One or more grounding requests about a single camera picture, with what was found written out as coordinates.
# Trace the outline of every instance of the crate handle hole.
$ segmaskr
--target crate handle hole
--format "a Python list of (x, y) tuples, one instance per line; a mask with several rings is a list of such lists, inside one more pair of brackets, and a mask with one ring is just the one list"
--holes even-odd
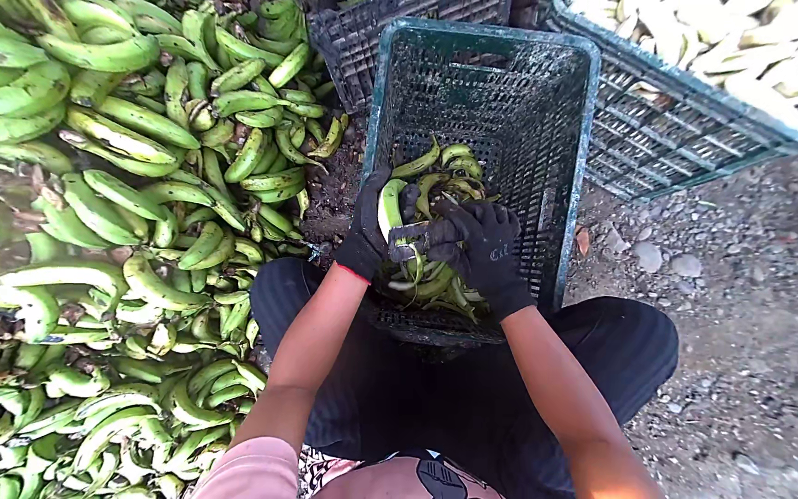
[(510, 66), (510, 59), (501, 54), (489, 52), (455, 51), (451, 54), (450, 65), (453, 67), (503, 72)]

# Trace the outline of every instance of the hand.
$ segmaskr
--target hand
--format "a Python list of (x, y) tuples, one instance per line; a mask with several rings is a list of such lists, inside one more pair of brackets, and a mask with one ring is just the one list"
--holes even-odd
[(465, 246), (435, 245), (427, 251), (430, 259), (447, 262), (467, 286), (477, 289), (499, 322), (535, 304), (513, 255), (514, 240), (520, 233), (513, 211), (492, 202), (458, 206), (450, 201), (440, 202), (435, 211), (455, 226)]
[(385, 165), (362, 181), (353, 209), (353, 223), (343, 244), (334, 253), (334, 261), (339, 266), (369, 284), (388, 255), (387, 242), (378, 227), (378, 196), (391, 173), (392, 170)]

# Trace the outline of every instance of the black plastic crate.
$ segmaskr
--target black plastic crate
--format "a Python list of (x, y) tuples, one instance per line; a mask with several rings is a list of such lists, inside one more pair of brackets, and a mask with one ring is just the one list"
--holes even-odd
[[(559, 310), (590, 138), (599, 52), (538, 31), (400, 18), (381, 37), (363, 175), (440, 144), (464, 142), (486, 185), (520, 218), (515, 252), (538, 303)], [(497, 324), (378, 300), (375, 327), (431, 345), (504, 341)]]
[(510, 0), (366, 0), (344, 11), (326, 9), (309, 15), (310, 41), (326, 58), (350, 115), (365, 111), (374, 91), (381, 31), (399, 17), (505, 25)]
[[(602, 52), (587, 178), (627, 200), (647, 201), (798, 153), (798, 130), (670, 66), (575, 14), (540, 0), (538, 27), (587, 37)], [(647, 82), (649, 101), (630, 89)]]

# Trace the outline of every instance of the black glove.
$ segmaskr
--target black glove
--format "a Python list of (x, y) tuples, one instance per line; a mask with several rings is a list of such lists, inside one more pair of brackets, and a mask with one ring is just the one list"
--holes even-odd
[(371, 284), (374, 274), (387, 259), (387, 242), (378, 226), (378, 196), (390, 179), (389, 166), (370, 173), (359, 188), (353, 223), (343, 244), (334, 252), (334, 261)]
[(520, 233), (513, 211), (492, 202), (458, 206), (450, 201), (438, 203), (435, 211), (455, 226), (465, 246), (439, 244), (427, 251), (427, 257), (447, 262), (456, 270), (467, 286), (489, 302), (499, 322), (536, 303), (513, 255), (514, 240)]

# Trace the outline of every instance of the person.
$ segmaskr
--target person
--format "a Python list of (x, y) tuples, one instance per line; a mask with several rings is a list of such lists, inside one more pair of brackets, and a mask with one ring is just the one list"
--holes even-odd
[(662, 497), (619, 423), (676, 368), (671, 320), (620, 298), (542, 313), (509, 251), (516, 216), (441, 205), (465, 244), (427, 255), (479, 290), (506, 343), (423, 362), (357, 314), (387, 257), (377, 201), (389, 175), (363, 182), (326, 273), (292, 258), (260, 268), (251, 300), (270, 377), (194, 497), (294, 498), (303, 443), (336, 458), (317, 465), (314, 499)]

